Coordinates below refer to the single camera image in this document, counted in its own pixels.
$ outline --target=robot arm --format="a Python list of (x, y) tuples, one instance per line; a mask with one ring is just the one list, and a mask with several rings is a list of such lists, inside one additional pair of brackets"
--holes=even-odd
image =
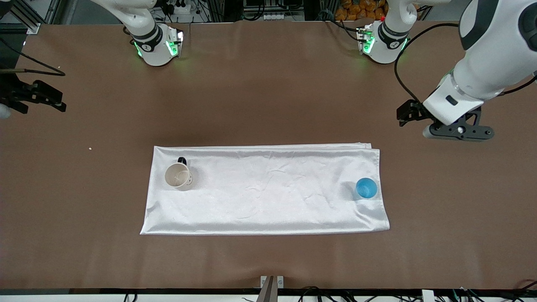
[(445, 4), (451, 0), (387, 0), (390, 10), (384, 21), (373, 24), (358, 33), (360, 50), (375, 62), (388, 64), (395, 61), (406, 44), (408, 33), (418, 18), (413, 3), (424, 5)]
[(180, 55), (183, 32), (157, 24), (149, 9), (156, 0), (92, 0), (116, 16), (129, 30), (138, 55), (151, 66), (161, 66)]
[[(432, 118), (429, 138), (483, 141), (491, 128), (480, 126), (481, 105), (537, 70), (537, 1), (472, 0), (459, 23), (466, 54), (421, 104), (409, 101), (398, 109), (401, 126)], [(476, 122), (466, 123), (471, 117)]]

